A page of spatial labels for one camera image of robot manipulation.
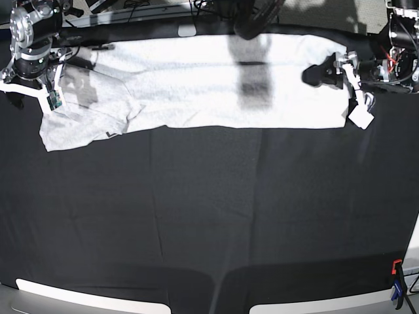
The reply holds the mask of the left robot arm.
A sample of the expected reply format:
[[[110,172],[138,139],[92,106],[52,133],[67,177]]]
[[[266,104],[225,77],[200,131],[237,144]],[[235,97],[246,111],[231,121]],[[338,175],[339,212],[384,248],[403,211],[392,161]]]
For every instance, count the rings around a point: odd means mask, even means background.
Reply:
[[[388,22],[370,38],[373,57],[362,60],[355,51],[332,53],[320,65],[302,72],[302,81],[342,89],[348,83],[368,112],[373,92],[418,93],[418,1],[387,1]]]

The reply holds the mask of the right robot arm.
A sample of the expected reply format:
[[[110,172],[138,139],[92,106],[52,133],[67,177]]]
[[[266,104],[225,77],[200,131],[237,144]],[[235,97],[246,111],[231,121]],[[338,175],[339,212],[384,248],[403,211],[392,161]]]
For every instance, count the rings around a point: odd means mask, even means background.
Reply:
[[[13,1],[9,29],[11,33],[8,65],[1,71],[1,91],[18,108],[23,97],[38,99],[44,114],[65,103],[59,80],[64,65],[79,52],[54,48],[64,18],[80,18],[84,11],[72,1]]]

